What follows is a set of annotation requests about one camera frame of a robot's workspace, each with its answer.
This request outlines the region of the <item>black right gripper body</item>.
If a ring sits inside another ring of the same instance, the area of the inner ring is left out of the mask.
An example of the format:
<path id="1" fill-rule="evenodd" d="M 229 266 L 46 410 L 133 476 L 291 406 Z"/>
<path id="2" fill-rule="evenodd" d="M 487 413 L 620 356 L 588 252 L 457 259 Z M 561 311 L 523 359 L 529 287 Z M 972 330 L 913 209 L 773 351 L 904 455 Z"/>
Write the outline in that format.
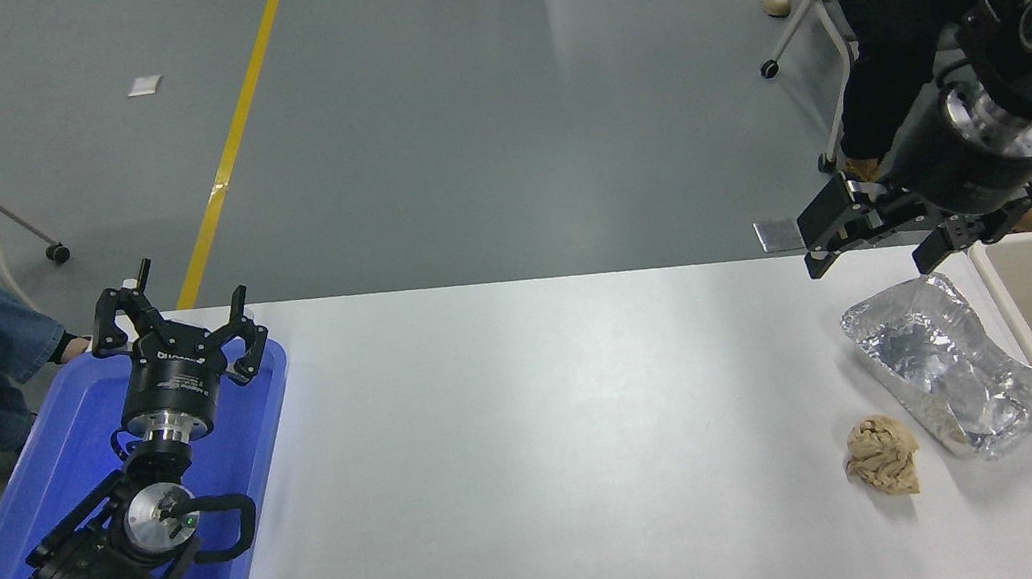
<path id="1" fill-rule="evenodd" d="M 980 83 L 940 88 L 900 126 L 885 181 L 934 207 L 985 215 L 1032 171 L 1027 121 L 998 106 Z"/>

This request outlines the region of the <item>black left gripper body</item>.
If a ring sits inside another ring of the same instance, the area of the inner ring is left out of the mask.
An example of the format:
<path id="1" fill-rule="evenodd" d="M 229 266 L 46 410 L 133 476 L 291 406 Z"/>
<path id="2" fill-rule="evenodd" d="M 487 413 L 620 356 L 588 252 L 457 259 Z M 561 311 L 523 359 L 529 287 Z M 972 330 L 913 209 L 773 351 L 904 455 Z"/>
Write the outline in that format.
<path id="1" fill-rule="evenodd" d="M 125 427 L 161 412 L 213 416 L 226 358 L 205 343 L 208 329 L 188 327 L 148 333 L 131 347 L 133 369 L 122 410 Z"/>

